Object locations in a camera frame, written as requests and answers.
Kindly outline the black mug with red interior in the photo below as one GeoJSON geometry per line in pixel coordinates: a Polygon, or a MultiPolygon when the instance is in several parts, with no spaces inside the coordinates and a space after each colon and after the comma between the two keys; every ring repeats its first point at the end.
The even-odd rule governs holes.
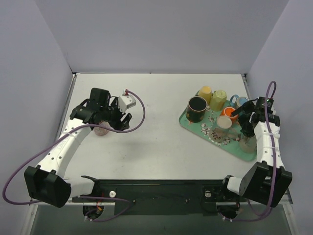
{"type": "Polygon", "coordinates": [[[203,97],[194,96],[190,98],[186,107],[186,118],[192,123],[201,122],[207,105],[207,101],[203,97]]]}

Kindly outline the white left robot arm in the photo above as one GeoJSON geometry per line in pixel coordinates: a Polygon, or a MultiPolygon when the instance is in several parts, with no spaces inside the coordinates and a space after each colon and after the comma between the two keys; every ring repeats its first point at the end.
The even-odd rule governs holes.
{"type": "Polygon", "coordinates": [[[129,128],[131,114],[126,111],[136,105],[135,98],[125,91],[110,101],[109,91],[93,88],[88,99],[76,106],[66,127],[47,155],[35,166],[29,166],[24,178],[29,196],[33,199],[61,208],[73,197],[84,196],[94,202],[101,190],[94,185],[94,179],[78,176],[64,179],[66,169],[82,141],[93,128],[107,122],[110,127],[121,132],[129,128]]]}

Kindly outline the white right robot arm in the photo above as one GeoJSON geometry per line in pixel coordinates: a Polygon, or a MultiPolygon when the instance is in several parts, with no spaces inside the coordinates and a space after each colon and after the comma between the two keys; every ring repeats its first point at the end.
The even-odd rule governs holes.
{"type": "Polygon", "coordinates": [[[256,138],[257,160],[243,178],[224,178],[218,189],[223,200],[240,196],[274,208],[288,189],[292,173],[285,170],[281,160],[280,118],[273,114],[272,105],[272,98],[260,96],[234,111],[242,134],[256,138]]]}

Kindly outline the cream mug with sea print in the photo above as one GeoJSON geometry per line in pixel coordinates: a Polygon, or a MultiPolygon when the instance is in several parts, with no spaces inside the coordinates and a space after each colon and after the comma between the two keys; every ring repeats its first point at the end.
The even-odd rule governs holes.
{"type": "Polygon", "coordinates": [[[210,139],[217,143],[223,142],[226,138],[237,139],[239,134],[232,124],[232,120],[227,116],[217,117],[209,132],[210,139]]]}

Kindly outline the pink patterned mug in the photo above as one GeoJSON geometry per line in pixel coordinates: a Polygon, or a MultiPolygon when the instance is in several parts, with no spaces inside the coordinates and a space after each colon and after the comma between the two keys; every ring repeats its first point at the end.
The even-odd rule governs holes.
{"type": "Polygon", "coordinates": [[[109,128],[110,125],[107,122],[103,121],[103,122],[99,123],[98,125],[100,127],[94,127],[94,129],[93,129],[93,131],[96,135],[104,136],[109,132],[109,130],[107,130],[107,128],[109,128]]]}

